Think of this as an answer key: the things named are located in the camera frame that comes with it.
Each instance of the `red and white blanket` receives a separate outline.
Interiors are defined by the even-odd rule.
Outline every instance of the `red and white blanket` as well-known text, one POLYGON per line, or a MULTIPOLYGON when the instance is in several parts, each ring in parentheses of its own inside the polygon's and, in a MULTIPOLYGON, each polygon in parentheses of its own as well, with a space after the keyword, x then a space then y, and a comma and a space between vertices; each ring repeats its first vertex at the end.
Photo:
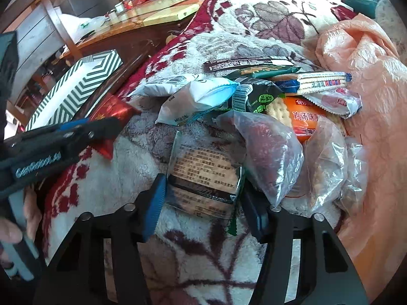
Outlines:
MULTIPOLYGON (((286 56, 304 71, 319 70, 315 45, 319 33, 337 22, 330 11, 335 4, 335 0, 205 0, 186 30, 131 76, 118 95, 126 100, 147 79, 204 73, 204 62, 220 58, 286 56)), ((154 124, 159 104, 152 106, 123 130, 112 161, 86 149, 47 195, 42 228, 48 260, 82 212, 111 213, 148 189, 157 173, 165 173, 176 128, 154 124)), ((194 136, 213 132, 199 122, 181 130, 194 136)), ((338 211, 329 208, 326 215, 332 225, 337 223, 338 211)), ((248 304, 265 249, 250 235, 244 217, 239 217, 237 227, 237 236, 231 236, 217 221, 165 205, 155 235, 139 246, 153 303, 248 304)), ((108 249, 107 276, 111 276, 108 249)), ((295 297, 298 255, 292 267, 294 282, 286 300, 295 297)), ((107 289, 114 298, 111 283, 108 279, 107 289)))

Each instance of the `barcode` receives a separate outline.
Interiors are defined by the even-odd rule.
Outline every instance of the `barcode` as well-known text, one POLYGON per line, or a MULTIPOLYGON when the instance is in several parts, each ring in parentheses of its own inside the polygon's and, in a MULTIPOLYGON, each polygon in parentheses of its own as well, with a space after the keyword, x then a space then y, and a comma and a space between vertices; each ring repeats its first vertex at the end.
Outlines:
POLYGON ((231 108, 233 110, 246 112, 246 102, 248 95, 253 91, 251 84, 240 84, 231 97, 231 108))
POLYGON ((152 81, 151 83, 155 83, 155 84, 170 84, 170 85, 179 85, 181 83, 186 83, 186 78, 183 75, 178 75, 176 77, 173 78, 164 78, 164 79, 160 79, 158 81, 152 81))

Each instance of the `snack pile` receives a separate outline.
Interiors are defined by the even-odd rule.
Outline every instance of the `snack pile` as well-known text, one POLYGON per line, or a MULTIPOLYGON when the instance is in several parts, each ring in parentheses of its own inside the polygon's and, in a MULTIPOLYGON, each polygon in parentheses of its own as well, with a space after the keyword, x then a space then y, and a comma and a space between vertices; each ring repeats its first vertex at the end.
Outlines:
POLYGON ((298 199, 305 216, 337 205, 349 215, 363 203, 363 145, 342 120, 362 108, 345 72, 301 72, 286 57, 205 62, 205 74, 179 74, 139 85, 130 95, 167 97, 156 123, 201 120, 214 138, 177 134, 168 167, 167 202, 200 217, 229 220, 244 178, 271 207, 298 199), (229 74, 213 77, 211 72, 229 74))

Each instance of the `jar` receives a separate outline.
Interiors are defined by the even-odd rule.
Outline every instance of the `jar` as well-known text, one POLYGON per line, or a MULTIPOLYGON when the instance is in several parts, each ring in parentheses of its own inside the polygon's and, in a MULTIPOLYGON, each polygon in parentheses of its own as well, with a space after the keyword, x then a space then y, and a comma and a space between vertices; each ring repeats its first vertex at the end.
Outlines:
POLYGON ((132 0, 123 0, 123 5, 126 10, 133 9, 133 1, 132 0))
POLYGON ((121 13, 121 12, 123 12, 124 10, 125 10, 125 7, 124 7, 124 5, 123 5, 123 2, 119 2, 118 4, 116 4, 115 6, 114 6, 114 8, 116 9, 116 13, 121 13))
POLYGON ((109 18, 112 24, 117 24, 119 22, 119 18, 117 17, 114 9, 109 11, 109 18))

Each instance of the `cracker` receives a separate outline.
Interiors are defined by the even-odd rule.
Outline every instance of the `cracker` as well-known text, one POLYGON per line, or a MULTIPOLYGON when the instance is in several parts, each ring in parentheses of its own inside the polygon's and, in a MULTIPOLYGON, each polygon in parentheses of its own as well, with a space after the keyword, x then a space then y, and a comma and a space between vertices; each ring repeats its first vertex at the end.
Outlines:
POLYGON ((341 117, 339 117, 338 115, 334 115, 333 113, 326 112, 326 118, 328 118, 341 130, 343 136, 347 136, 347 132, 343 124, 343 119, 341 117))
POLYGON ((288 127, 293 126, 290 112, 281 97, 277 97, 266 107, 266 114, 276 118, 278 121, 288 127))

